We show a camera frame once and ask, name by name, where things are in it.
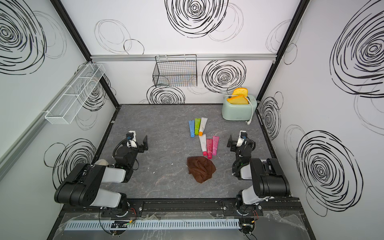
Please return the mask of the magenta toothpaste tube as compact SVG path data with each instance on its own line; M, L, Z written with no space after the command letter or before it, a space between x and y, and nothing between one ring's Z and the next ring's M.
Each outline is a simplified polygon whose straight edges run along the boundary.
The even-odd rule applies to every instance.
M217 152L218 152L218 145L219 145L219 140L220 138L217 137L217 136L213 136L213 148L212 148L212 152L213 152L213 156L216 156L217 155Z

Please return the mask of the crimson pink toothpaste tube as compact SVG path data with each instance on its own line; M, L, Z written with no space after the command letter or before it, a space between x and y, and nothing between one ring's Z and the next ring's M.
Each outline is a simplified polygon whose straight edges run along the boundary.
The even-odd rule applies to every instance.
M207 139L207 157L208 159L213 157L213 139Z

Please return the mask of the white pink-cap toothpaste tube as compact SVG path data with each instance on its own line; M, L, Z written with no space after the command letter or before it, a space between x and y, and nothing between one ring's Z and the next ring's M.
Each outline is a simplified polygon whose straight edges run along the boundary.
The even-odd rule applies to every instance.
M203 156L207 156L208 155L208 151L207 151L207 138L206 138L206 135L199 136L199 140L200 140L200 145L201 145L201 149L202 149L202 152L203 152Z

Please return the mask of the brown cloth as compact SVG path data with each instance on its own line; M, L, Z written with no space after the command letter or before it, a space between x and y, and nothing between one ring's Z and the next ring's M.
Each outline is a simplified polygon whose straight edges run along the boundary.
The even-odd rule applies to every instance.
M187 167L189 174L200 184L211 179L217 170L214 163L205 157L188 157Z

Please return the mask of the green toothpaste tube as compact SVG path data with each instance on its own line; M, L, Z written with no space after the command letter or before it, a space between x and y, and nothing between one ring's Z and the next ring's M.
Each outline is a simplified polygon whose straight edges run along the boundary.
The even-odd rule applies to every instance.
M197 136L199 135L200 124L201 124L201 119L199 119L199 118L195 119L194 133Z

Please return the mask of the blue toothpaste tube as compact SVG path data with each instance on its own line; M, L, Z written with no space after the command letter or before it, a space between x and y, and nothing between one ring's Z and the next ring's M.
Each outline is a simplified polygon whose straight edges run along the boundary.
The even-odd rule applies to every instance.
M194 120L189 121L189 130L190 130L191 138L194 138L195 137L195 121Z

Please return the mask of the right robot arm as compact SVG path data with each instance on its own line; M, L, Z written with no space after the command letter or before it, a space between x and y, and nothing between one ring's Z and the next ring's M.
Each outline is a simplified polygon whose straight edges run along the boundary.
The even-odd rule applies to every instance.
M240 215L247 215L254 206L276 198L288 198L291 189L283 169L276 158L253 158L256 143L241 131L239 138L229 137L227 147L236 154L232 165L232 175L238 180L251 181L252 185L239 191L236 196L236 209Z

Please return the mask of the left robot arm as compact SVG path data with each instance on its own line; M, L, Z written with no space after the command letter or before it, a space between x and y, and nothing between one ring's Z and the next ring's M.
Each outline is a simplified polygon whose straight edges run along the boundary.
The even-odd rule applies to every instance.
M103 183L127 183L131 179L139 153L149 150L148 137L142 144L136 141L136 132L129 131L113 150L113 165L78 164L55 192L60 204L78 207L103 207L128 211L127 195L101 188Z

